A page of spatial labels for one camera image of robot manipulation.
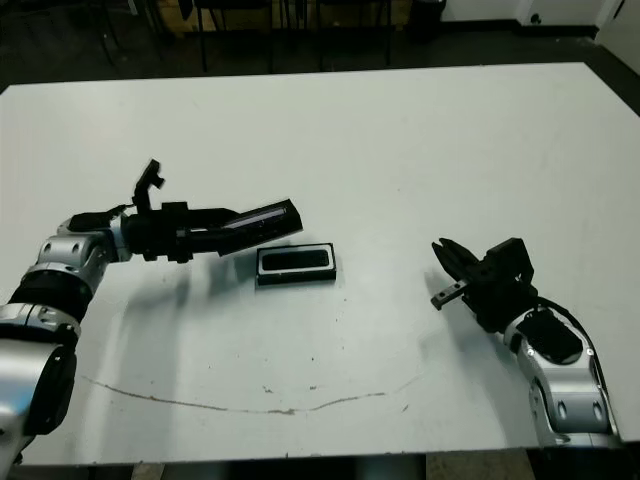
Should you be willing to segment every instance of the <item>black rectangular object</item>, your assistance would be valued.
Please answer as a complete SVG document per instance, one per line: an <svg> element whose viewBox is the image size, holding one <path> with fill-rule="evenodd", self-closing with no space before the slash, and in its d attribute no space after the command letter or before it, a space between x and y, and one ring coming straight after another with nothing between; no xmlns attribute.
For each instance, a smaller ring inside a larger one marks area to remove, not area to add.
<svg viewBox="0 0 640 480"><path fill-rule="evenodd" d="M331 243L261 248L256 261L258 285L336 279Z"/></svg>

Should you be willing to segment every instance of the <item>floor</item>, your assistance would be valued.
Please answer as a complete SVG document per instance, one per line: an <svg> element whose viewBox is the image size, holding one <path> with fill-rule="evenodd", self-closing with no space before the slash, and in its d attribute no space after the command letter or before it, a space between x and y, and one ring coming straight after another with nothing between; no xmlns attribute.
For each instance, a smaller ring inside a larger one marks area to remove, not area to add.
<svg viewBox="0 0 640 480"><path fill-rule="evenodd" d="M107 38L115 66L106 61L95 32L88 27L84 10L57 10L47 15L3 20L0 33L0 92L9 85L23 83L203 75L197 37L163 38L160 58L139 18L132 17L124 9L112 12L112 18L122 45L122 49L117 49L112 39ZM590 38L544 35L544 31L536 32L536 35L529 33L514 31L506 23L470 24L448 28L430 42L416 44L398 31L393 34L390 68L585 62L640 114L640 78ZM332 32L326 45L325 69L385 68L383 42L384 38L377 32ZM207 37L207 45L210 65L207 75L267 74L266 43L261 35L229 33L210 36ZM274 34L275 73L306 73L316 72L317 69L317 47L313 33L280 31ZM347 475L349 478L356 477L353 474L355 467L348 460L346 463L344 460L336 461L339 465L324 459L310 459L307 462L313 463L313 466L304 464L306 475L300 475L298 470L298 473L292 474L292 463L286 462L286 472L280 470L271 476L300 478L308 477L309 472L324 472L325 478L335 478L335 472L341 471L343 474L351 472ZM424 478L426 474L429 479L534 478L525 452L451 453L428 456L426 463L425 457L420 457L419 462L422 466L416 470L418 476ZM265 476L267 463L245 463L245 466L236 468L244 472L237 478ZM282 468L284 462L279 463L281 466L278 468ZM18 468L13 471L11 478L124 479L131 478L131 468ZM191 472L185 476L184 470L176 468L164 469L164 474L160 470L159 475L156 471L155 477L145 477L144 472L139 472L142 476L134 475L134 478L213 478L210 471L206 475L199 470L197 475Z"/></svg>

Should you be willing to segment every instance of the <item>chair leg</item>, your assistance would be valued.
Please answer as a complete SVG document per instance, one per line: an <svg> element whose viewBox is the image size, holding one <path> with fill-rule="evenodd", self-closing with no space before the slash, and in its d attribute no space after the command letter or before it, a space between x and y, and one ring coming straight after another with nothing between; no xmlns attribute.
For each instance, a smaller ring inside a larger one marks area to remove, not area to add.
<svg viewBox="0 0 640 480"><path fill-rule="evenodd" d="M91 11L91 6L89 5L89 2L88 1L85 2L84 6L85 6L85 9L87 10L87 14L89 15L89 21L91 22L91 26L93 27L93 30L96 32L96 35L98 36L98 40L100 41L100 47L104 52L104 56L107 57L107 62L109 62L111 66L115 67L116 64L113 62L113 58L111 58L111 54L109 54L109 49L107 48L107 44L104 41L104 37L102 36L102 33L100 32L100 28L98 27L98 22L96 21L96 17L95 15L93 15L93 12Z"/></svg>
<svg viewBox="0 0 640 480"><path fill-rule="evenodd" d="M164 28L162 26L160 13L158 13L157 3L151 0L144 0L144 6L149 14L149 21L153 28L153 31L156 33L156 35L160 35L164 32Z"/></svg>
<svg viewBox="0 0 640 480"><path fill-rule="evenodd" d="M269 73L273 73L273 2L269 2L269 65L267 66Z"/></svg>
<svg viewBox="0 0 640 480"><path fill-rule="evenodd" d="M391 36L393 34L393 26L391 25L391 0L387 0L387 52L385 60L387 67L391 66Z"/></svg>
<svg viewBox="0 0 640 480"><path fill-rule="evenodd" d="M216 20L216 15L213 13L213 8L209 9L209 15L211 16L211 21L213 22L216 32L220 31L220 27L218 27L218 20Z"/></svg>
<svg viewBox="0 0 640 480"><path fill-rule="evenodd" d="M207 53L204 49L204 28L202 27L202 9L196 8L198 12L198 35L200 36L200 58L202 60L202 71L207 71Z"/></svg>
<svg viewBox="0 0 640 480"><path fill-rule="evenodd" d="M323 65L323 45L322 45L322 18L320 16L320 0L316 0L316 22L318 32L316 33L318 37L318 71L324 71Z"/></svg>
<svg viewBox="0 0 640 480"><path fill-rule="evenodd" d="M291 16L289 15L289 0L283 0L284 14L287 17L287 30L291 30Z"/></svg>
<svg viewBox="0 0 640 480"><path fill-rule="evenodd" d="M47 12L47 13L48 13L47 17L49 18L49 23L51 25L51 32L53 33L53 36L56 37L57 40L62 41L63 35L61 34L60 29L56 25L56 22L53 21L53 15L51 15L51 12Z"/></svg>
<svg viewBox="0 0 640 480"><path fill-rule="evenodd" d="M149 5L147 4L147 0L142 0L142 8L140 8L140 5L136 0L133 0L133 4L135 5L136 10L138 11L138 15L140 15L140 17L142 18L142 23L144 23L144 28L147 31L149 38L151 39L151 43L153 44L153 48L156 51L158 58L160 60L164 60L162 56L162 50L160 49L160 42L158 41L158 34L151 27L151 21L147 16L150 13L150 10L148 10Z"/></svg>
<svg viewBox="0 0 640 480"><path fill-rule="evenodd" d="M109 9L107 8L107 0L100 1L100 8L102 9L105 21L107 22L107 28L109 29L109 33L111 34L113 43L115 43L118 50L121 50L122 47L120 46L120 42L118 41L118 37L116 36L116 31L114 30L113 24L111 23L111 16L109 15Z"/></svg>
<svg viewBox="0 0 640 480"><path fill-rule="evenodd" d="M382 21L382 9L384 8L384 0L380 0L380 4L378 5L378 12L376 13L376 27L380 26L380 22Z"/></svg>
<svg viewBox="0 0 640 480"><path fill-rule="evenodd" d="M24 29L27 31L27 36L29 37L29 40L38 51L38 56L43 55L42 61L46 62L48 60L46 46L43 47L42 42L38 38L38 35L36 35L36 32L34 32L34 29L31 28L31 25L29 23L29 18L23 17L21 18L21 20L22 20L22 25L24 26Z"/></svg>

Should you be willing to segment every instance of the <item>scratch mark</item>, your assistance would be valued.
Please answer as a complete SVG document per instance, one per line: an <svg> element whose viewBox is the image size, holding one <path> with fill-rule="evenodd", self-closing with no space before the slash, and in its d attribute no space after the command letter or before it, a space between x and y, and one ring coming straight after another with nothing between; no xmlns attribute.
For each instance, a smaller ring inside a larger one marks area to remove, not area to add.
<svg viewBox="0 0 640 480"><path fill-rule="evenodd" d="M410 385L414 384L415 382L417 382L418 380L420 380L420 378L422 378L422 374L419 373L418 375L416 375L415 377L413 377L411 380L409 380L406 383L403 383L402 385L400 385L398 388L396 388L393 393L398 393L401 392L402 390L404 390L405 388L409 387Z"/></svg>
<svg viewBox="0 0 640 480"><path fill-rule="evenodd" d="M365 398L384 397L384 396L387 396L387 395L395 394L395 393L400 392L404 388L408 387L413 382L417 381L420 378L420 375L417 375L416 377L412 378L407 383L403 384L402 386L400 386L396 390L393 390L392 392L366 393L366 394L363 394L363 395L355 395L353 397L338 398L336 400L332 400L330 402L322 403L320 405L317 405L317 406L311 407L311 408L289 408L289 409L286 409L286 410L251 410L251 409L247 409L247 408L228 408L228 407L219 407L217 405L210 405L210 404L205 404L205 403L195 403L195 402L184 402L184 401L181 401L181 400L171 400L171 399L168 399L168 398L160 398L160 397L155 397L153 395L142 395L140 393L135 393L135 392L127 391L127 390L122 390L120 388L113 387L113 386L108 385L106 383L102 383L102 382L99 382L97 380L94 380L93 378L89 378L89 377L87 377L85 375L80 375L80 378L86 380L87 382L89 382L92 385L95 385L97 387L106 388L107 390L109 390L111 392L118 393L120 395L124 395L124 396L130 397L130 398L137 398L137 399L140 399L140 400L151 400L152 402L166 403L166 404L169 404L169 405L180 405L180 406L183 406L183 407L203 408L203 409L206 409L206 410L214 410L216 412L250 413L250 414L255 414L255 415L288 415L288 416L291 416L291 415L295 415L296 413L317 412L317 411L322 410L324 408L331 407L333 405L338 405L340 403L355 402L356 400L362 400L362 399L365 399ZM265 389L265 392L273 393L268 388L266 388L264 386L263 386L263 388ZM316 388L318 388L316 385L313 385L313 386L309 387L310 390L315 390ZM404 408L403 412L407 408L409 408L409 405L407 405Z"/></svg>
<svg viewBox="0 0 640 480"><path fill-rule="evenodd" d="M304 410L298 410L298 411L317 412L318 410L322 410L323 408L330 407L331 405L337 405L338 403L353 402L354 400L361 400L363 398L369 398L369 397L384 397L385 395L386 395L385 392L377 392L377 393L367 393L365 395L356 395L355 397L339 398L337 400L332 400L331 402L327 402L327 403L323 403L322 405L318 405L317 407L306 408Z"/></svg>

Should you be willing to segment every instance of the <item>white wall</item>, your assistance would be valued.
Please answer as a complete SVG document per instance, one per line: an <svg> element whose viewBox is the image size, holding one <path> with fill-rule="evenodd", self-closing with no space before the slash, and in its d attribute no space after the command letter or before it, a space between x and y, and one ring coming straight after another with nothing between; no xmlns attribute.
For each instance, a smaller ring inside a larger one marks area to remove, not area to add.
<svg viewBox="0 0 640 480"><path fill-rule="evenodd" d="M521 0L448 0L442 20L464 22L514 19L520 2Z"/></svg>
<svg viewBox="0 0 640 480"><path fill-rule="evenodd" d="M518 20L530 25L537 13L542 25L602 25L620 0L448 0L442 20Z"/></svg>

